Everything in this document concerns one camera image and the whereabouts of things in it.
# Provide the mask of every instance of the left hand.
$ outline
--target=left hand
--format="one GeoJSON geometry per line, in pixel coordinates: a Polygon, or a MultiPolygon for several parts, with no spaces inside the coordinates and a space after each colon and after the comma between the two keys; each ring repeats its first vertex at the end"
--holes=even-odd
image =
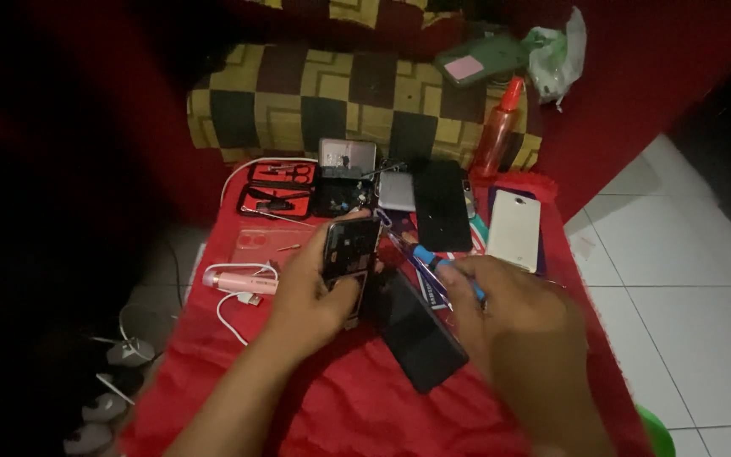
{"type": "Polygon", "coordinates": [[[351,314],[360,295],[360,284],[345,278],[328,291],[321,278],[323,247],[332,222],[369,214],[363,210],[319,225],[281,273],[272,313],[259,338],[279,340],[279,346],[289,352],[292,361],[300,362],[326,346],[351,314]]]}

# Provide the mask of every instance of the plastic bag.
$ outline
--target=plastic bag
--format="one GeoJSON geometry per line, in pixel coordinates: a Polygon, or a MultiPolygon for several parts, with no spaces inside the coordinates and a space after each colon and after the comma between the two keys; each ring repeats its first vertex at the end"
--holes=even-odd
{"type": "Polygon", "coordinates": [[[563,97],[572,83],[583,74],[585,61],[585,22],[574,7],[566,32],[535,27],[521,41],[529,51],[529,74],[540,93],[540,102],[557,100],[561,109],[563,97]]]}

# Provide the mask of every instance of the pink power bank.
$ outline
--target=pink power bank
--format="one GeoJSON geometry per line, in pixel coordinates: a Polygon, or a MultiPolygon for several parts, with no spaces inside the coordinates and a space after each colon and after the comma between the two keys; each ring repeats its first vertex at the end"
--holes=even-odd
{"type": "Polygon", "coordinates": [[[275,295],[278,281],[250,275],[235,273],[219,273],[208,270],[202,276],[202,284],[232,292],[249,292],[251,294],[275,295]]]}

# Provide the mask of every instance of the pink sticker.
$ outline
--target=pink sticker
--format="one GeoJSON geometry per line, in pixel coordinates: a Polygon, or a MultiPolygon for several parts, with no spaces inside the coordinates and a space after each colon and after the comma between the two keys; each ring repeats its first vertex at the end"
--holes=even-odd
{"type": "Polygon", "coordinates": [[[466,57],[453,60],[451,63],[445,65],[444,69],[447,70],[453,78],[462,80],[482,71],[484,66],[481,62],[472,57],[472,55],[468,55],[466,57]]]}

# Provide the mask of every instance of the screwdriver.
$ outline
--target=screwdriver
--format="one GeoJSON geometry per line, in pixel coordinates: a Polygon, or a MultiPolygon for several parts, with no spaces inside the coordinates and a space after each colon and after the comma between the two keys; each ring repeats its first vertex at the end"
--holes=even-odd
{"type": "MultiPolygon", "coordinates": [[[[436,267],[439,265],[450,265],[450,260],[442,259],[440,256],[430,252],[429,250],[425,249],[424,246],[421,244],[413,244],[406,242],[402,237],[400,237],[397,234],[394,234],[391,231],[388,231],[388,237],[391,238],[391,242],[394,243],[394,245],[401,249],[402,251],[407,251],[411,254],[413,254],[415,257],[420,259],[422,262],[427,265],[432,272],[435,273],[436,267]]],[[[485,295],[484,291],[481,290],[481,288],[478,286],[478,284],[475,283],[475,281],[470,281],[473,284],[473,290],[475,291],[475,296],[478,298],[478,302],[484,303],[485,295]]]]}

